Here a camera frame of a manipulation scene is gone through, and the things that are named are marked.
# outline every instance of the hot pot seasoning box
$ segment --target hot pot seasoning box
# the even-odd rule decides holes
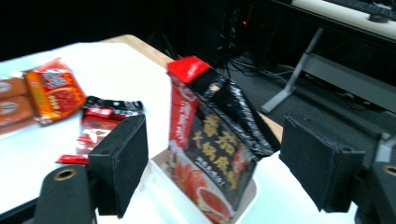
[[[233,221],[257,162],[280,143],[230,78],[192,56],[172,80],[169,175],[214,223]]]

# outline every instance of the snack package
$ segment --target snack package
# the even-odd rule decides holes
[[[214,223],[231,223],[257,162],[280,143],[230,79],[196,57],[168,64],[169,175]]]
[[[61,58],[25,72],[24,79],[35,108],[35,118],[42,125],[69,117],[80,110],[86,100]]]
[[[22,77],[0,77],[0,134],[35,123],[28,90]]]
[[[140,101],[104,100],[87,97],[83,106],[77,154],[88,155],[123,119],[143,114]]]

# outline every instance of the red snack bag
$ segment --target red snack bag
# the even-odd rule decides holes
[[[84,92],[60,58],[27,71],[24,78],[36,119],[43,125],[69,117],[85,102]]]
[[[88,157],[79,155],[67,155],[63,154],[56,162],[65,164],[80,164],[87,165]]]
[[[78,155],[88,155],[123,119],[142,114],[143,104],[89,96],[83,109]]]

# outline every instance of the bolt hole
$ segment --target bolt hole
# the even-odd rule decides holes
[[[396,166],[385,166],[384,170],[390,175],[396,175]]]
[[[65,170],[61,170],[58,173],[56,173],[56,175],[53,178],[56,181],[64,181],[66,179],[71,178],[75,174],[76,174],[75,169],[65,169]]]

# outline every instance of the orange snack bag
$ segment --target orange snack bag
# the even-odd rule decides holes
[[[60,58],[27,71],[24,78],[43,125],[69,117],[85,103],[84,92]]]

